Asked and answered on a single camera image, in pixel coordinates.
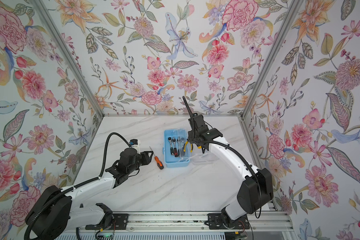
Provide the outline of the orange black screwdriver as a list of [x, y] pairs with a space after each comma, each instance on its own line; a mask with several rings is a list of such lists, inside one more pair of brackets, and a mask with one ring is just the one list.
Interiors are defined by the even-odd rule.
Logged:
[[155, 161], [156, 161], [156, 164], [157, 164], [157, 166], [158, 166], [158, 168], [160, 169], [160, 170], [163, 170], [164, 169], [164, 165], [163, 165], [163, 163], [160, 161], [160, 159], [156, 156], [156, 154], [155, 154], [155, 152], [153, 151], [153, 149], [150, 147], [150, 150], [153, 152], [153, 157], [154, 157], [154, 159], [155, 159]]

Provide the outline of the yellow handle pliers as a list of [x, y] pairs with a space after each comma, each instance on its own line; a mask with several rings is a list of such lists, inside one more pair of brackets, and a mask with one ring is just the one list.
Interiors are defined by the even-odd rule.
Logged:
[[184, 151], [184, 153], [185, 152], [190, 152], [190, 153], [192, 153], [193, 152], [193, 144], [192, 143], [190, 143], [188, 140], [184, 143], [184, 145], [183, 145], [183, 151]]

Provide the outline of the blue transparent plastic toolbox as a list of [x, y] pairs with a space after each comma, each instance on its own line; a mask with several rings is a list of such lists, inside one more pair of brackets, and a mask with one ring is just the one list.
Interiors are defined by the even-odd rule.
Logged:
[[213, 154], [209, 152], [203, 154], [198, 147], [192, 147], [185, 129], [164, 131], [163, 154], [167, 168], [182, 168], [189, 164], [209, 165], [217, 161], [217, 157]]

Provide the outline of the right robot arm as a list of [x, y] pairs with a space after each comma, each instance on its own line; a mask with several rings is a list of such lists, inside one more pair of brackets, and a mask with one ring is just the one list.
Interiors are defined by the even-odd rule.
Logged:
[[236, 199], [222, 209], [221, 218], [230, 225], [239, 218], [260, 213], [274, 197], [271, 172], [259, 169], [235, 150], [216, 128], [209, 128], [202, 115], [190, 112], [188, 142], [210, 152], [227, 164], [242, 181]]

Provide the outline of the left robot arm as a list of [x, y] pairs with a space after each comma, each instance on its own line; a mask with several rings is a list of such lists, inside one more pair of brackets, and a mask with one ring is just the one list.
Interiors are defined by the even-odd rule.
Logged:
[[153, 155], [153, 151], [139, 153], [135, 148], [127, 148], [102, 176], [71, 187], [48, 187], [26, 217], [24, 238], [29, 240], [34, 233], [37, 240], [54, 240], [66, 230], [89, 225], [108, 227], [113, 211], [103, 203], [85, 207], [84, 202], [123, 184], [141, 166], [150, 164]]

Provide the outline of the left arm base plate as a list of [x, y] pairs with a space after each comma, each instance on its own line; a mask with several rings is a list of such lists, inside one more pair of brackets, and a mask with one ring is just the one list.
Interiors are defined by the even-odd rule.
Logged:
[[129, 214], [112, 214], [104, 216], [97, 225], [87, 225], [85, 230], [126, 230]]

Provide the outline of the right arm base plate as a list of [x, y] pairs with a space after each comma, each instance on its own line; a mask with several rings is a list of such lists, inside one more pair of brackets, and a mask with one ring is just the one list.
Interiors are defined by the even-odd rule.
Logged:
[[210, 230], [249, 230], [250, 224], [246, 215], [236, 219], [231, 220], [227, 215], [219, 213], [207, 214], [207, 220], [204, 222], [205, 225], [209, 227]]

